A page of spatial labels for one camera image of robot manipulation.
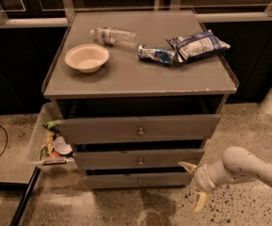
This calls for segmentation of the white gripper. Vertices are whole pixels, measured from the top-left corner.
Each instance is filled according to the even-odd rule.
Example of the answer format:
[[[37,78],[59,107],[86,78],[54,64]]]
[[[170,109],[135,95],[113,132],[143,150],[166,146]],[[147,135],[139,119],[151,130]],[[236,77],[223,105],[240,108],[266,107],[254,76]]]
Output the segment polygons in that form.
[[[204,164],[198,166],[192,163],[179,161],[178,164],[183,167],[189,174],[195,173],[197,186],[205,192],[197,191],[195,196],[194,211],[200,212],[209,198],[209,193],[217,189],[216,177],[218,171],[213,164]]]

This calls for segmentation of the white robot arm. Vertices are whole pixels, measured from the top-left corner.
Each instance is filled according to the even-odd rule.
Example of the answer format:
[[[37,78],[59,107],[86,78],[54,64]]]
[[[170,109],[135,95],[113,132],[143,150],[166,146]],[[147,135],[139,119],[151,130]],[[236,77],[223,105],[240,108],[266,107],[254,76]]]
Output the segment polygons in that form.
[[[231,146],[217,161],[201,166],[184,161],[179,161],[178,164],[194,176],[196,213],[203,208],[211,193],[222,185],[256,179],[272,188],[272,164],[242,147]]]

